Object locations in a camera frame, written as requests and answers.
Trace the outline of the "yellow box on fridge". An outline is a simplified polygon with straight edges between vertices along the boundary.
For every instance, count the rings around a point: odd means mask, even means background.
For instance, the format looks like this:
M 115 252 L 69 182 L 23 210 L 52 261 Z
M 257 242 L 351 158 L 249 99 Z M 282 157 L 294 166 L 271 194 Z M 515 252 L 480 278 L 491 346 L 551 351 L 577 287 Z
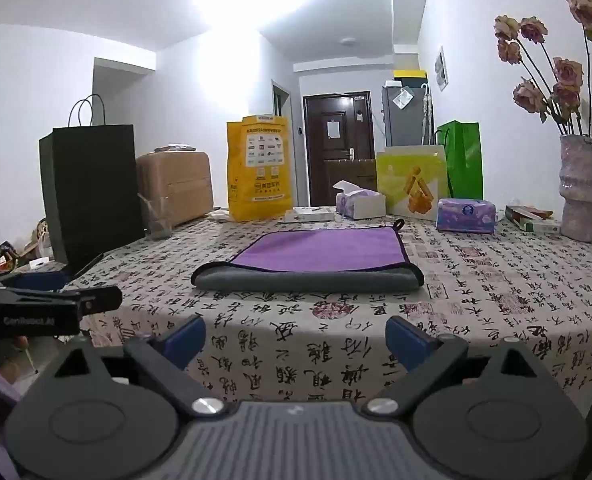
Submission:
M 427 82 L 425 70 L 394 70 L 393 79 L 398 80 L 403 86 L 419 88 Z

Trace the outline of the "flat white box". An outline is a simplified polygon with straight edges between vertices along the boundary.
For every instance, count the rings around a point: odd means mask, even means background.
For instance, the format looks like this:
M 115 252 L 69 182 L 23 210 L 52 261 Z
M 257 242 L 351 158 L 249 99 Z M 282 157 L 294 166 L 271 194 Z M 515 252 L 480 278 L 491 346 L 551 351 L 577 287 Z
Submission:
M 336 209 L 331 206 L 293 207 L 284 214 L 285 223 L 328 222 L 336 219 Z

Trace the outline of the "patterned calligraphy tablecloth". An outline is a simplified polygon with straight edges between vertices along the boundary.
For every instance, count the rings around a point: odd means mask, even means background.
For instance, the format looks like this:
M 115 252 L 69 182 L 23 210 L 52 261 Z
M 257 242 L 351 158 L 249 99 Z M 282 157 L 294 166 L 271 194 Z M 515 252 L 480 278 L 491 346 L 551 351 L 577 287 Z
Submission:
M 117 311 L 89 316 L 94 344 L 162 334 L 198 314 L 207 326 L 189 375 L 227 400 L 362 401 L 402 374 L 385 324 L 402 316 L 430 335 L 451 333 L 478 348 L 523 341 L 566 390 L 592 390 L 592 244 L 527 233 L 501 221 L 494 234 L 441 233 L 408 221 L 401 240 L 424 274 L 410 294 L 200 292 L 192 273 L 230 260 L 278 221 L 204 219 L 167 240 L 110 252 L 74 281 L 114 285 Z

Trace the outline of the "tan suitcase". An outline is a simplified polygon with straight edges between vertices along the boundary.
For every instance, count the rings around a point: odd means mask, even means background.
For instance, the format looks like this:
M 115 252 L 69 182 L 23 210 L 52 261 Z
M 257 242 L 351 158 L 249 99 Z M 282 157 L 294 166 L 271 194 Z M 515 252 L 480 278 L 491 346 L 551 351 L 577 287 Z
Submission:
M 139 194 L 171 226 L 204 217 L 213 210 L 210 160 L 205 152 L 154 152 L 136 159 Z

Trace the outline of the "dried pink roses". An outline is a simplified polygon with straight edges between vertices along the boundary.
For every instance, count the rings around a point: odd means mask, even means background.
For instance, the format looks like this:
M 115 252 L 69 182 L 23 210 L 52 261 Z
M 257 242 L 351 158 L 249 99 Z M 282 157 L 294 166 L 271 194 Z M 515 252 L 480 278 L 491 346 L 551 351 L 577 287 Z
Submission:
M 561 136 L 582 136 L 592 141 L 592 0 L 566 0 L 581 27 L 584 62 L 550 55 L 549 29 L 536 18 L 494 19 L 494 37 L 500 61 L 524 68 L 526 76 L 513 89 L 514 103 L 541 122 L 552 120 Z

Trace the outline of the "grey refrigerator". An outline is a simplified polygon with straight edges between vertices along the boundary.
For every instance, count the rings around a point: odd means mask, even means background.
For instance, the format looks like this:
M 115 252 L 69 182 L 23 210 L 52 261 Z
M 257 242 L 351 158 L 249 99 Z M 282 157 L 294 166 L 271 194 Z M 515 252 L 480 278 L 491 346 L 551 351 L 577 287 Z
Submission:
M 381 88 L 387 148 L 433 143 L 433 112 L 427 79 L 387 80 Z

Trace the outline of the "black paper bag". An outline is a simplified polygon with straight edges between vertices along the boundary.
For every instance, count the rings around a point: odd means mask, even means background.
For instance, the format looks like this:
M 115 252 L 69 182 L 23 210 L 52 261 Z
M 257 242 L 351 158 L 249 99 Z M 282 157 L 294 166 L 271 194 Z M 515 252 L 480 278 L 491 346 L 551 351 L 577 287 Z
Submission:
M 50 244 L 70 274 L 144 237 L 131 125 L 55 128 L 38 151 Z

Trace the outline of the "dark brown door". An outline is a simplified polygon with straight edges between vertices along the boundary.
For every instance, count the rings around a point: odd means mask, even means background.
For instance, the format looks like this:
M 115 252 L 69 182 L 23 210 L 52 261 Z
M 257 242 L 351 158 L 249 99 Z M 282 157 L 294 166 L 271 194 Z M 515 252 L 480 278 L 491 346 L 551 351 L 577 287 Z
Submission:
M 376 153 L 369 93 L 306 96 L 303 111 L 310 204 L 335 203 L 334 184 L 341 180 L 375 190 Z

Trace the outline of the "small green-white carton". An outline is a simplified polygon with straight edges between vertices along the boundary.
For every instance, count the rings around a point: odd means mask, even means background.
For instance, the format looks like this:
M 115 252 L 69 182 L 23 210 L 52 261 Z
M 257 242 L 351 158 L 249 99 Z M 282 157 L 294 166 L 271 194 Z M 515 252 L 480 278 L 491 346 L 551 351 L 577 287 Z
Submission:
M 540 234 L 561 232 L 561 226 L 553 218 L 552 211 L 522 205 L 506 205 L 505 218 L 524 232 Z

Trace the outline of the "crumpled white tissue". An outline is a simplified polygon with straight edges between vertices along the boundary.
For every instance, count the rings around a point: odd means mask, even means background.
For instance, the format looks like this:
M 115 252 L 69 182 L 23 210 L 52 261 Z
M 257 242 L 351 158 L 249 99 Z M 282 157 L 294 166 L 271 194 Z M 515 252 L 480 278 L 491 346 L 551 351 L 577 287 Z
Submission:
M 228 211 L 227 209 L 222 209 L 222 208 L 218 208 L 218 209 L 208 212 L 207 218 L 214 221 L 214 222 L 219 222 L 219 223 L 234 222 L 234 219 L 230 215 L 230 211 Z

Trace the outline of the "textured pink vase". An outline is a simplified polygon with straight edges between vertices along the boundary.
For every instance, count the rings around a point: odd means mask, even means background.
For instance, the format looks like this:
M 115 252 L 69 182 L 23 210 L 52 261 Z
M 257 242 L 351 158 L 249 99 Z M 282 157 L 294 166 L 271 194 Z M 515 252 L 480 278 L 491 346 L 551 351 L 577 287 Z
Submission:
M 561 233 L 572 240 L 592 243 L 592 138 L 562 136 L 560 195 L 565 204 Z

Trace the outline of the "purple tissue pack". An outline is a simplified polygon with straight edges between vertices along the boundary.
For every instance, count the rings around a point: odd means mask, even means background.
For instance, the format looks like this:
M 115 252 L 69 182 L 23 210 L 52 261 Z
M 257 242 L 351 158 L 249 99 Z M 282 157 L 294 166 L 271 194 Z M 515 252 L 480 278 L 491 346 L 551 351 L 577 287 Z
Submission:
M 438 200 L 436 229 L 445 232 L 494 234 L 496 206 L 486 200 L 441 198 Z

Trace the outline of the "purple and grey towel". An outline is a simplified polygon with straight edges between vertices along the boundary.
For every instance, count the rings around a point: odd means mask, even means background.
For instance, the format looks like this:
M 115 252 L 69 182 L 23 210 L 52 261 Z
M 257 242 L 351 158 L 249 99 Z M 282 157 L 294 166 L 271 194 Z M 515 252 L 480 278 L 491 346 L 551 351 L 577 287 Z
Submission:
M 403 226 L 271 232 L 229 261 L 203 264 L 191 283 L 210 292 L 416 292 L 425 276 L 407 255 Z

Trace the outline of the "open tissue box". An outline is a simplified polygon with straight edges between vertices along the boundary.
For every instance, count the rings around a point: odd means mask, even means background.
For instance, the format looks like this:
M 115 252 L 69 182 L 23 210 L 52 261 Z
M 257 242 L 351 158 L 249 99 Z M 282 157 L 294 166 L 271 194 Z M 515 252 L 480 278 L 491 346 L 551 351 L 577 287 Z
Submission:
M 333 185 L 336 194 L 336 212 L 352 220 L 369 220 L 386 216 L 386 197 L 377 191 L 360 188 L 346 180 Z

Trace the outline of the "wall picture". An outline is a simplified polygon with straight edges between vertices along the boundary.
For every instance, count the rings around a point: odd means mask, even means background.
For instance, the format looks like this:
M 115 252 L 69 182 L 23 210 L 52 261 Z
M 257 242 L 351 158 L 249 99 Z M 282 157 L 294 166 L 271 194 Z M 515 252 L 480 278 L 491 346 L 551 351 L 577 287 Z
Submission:
M 449 77 L 447 73 L 447 64 L 445 59 L 445 52 L 440 48 L 436 56 L 435 64 L 433 64 L 433 70 L 435 71 L 436 82 L 440 91 L 445 90 L 449 84 Z

